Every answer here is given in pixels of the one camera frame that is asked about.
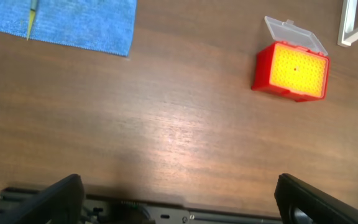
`clear plastic lid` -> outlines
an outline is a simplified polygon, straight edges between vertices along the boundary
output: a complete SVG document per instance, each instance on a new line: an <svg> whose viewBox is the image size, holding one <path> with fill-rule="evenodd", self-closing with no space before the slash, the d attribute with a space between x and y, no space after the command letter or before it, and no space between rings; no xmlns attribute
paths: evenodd
<svg viewBox="0 0 358 224"><path fill-rule="evenodd" d="M306 47L313 52L322 53L325 56L328 55L328 52L314 33L294 26L293 21L287 20L282 22L267 16L265 16L265 21L273 40L287 41L289 44Z"/></svg>

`brown wooden surface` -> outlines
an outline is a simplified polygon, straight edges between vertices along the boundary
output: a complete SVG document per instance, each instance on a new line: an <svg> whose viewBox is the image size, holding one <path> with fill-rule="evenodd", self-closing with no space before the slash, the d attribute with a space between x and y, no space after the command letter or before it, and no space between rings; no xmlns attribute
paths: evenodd
<svg viewBox="0 0 358 224"><path fill-rule="evenodd" d="M94 194L277 216L289 172L358 208L358 41L336 45L341 8L141 0L128 58L0 33L0 190L77 173ZM326 47L324 101L250 90L264 16Z"/></svg>

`wooden table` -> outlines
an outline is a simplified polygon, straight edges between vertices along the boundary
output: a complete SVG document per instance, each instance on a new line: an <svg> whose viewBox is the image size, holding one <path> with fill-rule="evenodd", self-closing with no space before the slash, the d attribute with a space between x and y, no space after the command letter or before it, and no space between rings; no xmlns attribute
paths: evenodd
<svg viewBox="0 0 358 224"><path fill-rule="evenodd" d="M278 216L288 172L358 208L358 41L336 45L341 8L139 1L128 58L0 33L0 190L77 173L88 193ZM325 100L250 89L264 16L325 46Z"/></svg>

